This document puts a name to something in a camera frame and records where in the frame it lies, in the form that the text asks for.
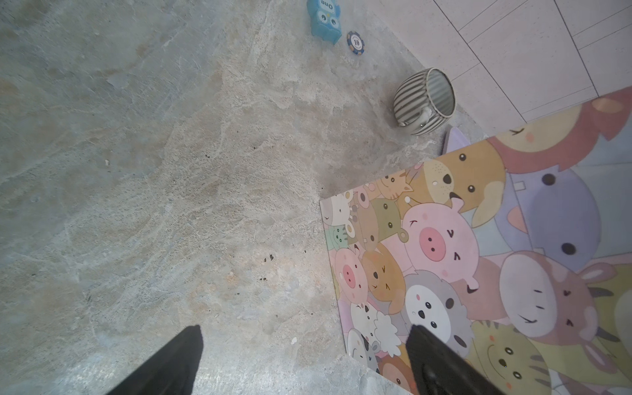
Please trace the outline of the cartoon animal paper bag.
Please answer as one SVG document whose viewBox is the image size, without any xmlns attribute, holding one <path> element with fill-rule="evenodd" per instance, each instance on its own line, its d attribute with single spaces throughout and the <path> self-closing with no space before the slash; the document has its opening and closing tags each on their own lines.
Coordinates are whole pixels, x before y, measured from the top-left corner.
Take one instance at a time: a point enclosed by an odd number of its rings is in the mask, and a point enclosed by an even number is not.
<svg viewBox="0 0 632 395">
<path fill-rule="evenodd" d="M 507 394 L 631 391 L 631 90 L 320 204 L 347 354 L 419 393 L 426 328 Z"/>
</svg>

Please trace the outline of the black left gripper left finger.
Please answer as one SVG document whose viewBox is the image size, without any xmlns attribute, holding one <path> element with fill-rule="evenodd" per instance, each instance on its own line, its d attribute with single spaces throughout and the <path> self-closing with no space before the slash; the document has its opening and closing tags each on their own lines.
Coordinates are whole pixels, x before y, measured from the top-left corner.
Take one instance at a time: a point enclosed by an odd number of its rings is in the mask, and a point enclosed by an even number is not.
<svg viewBox="0 0 632 395">
<path fill-rule="evenodd" d="M 188 326 L 108 395 L 192 394 L 202 352 L 201 327 Z"/>
</svg>

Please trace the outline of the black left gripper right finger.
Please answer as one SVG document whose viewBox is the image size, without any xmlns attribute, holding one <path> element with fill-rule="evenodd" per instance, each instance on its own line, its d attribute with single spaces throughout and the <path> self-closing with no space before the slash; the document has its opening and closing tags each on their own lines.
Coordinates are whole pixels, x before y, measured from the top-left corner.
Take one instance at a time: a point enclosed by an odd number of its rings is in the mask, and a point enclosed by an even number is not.
<svg viewBox="0 0 632 395">
<path fill-rule="evenodd" d="M 406 349 L 419 394 L 503 394 L 421 325 L 411 327 Z"/>
</svg>

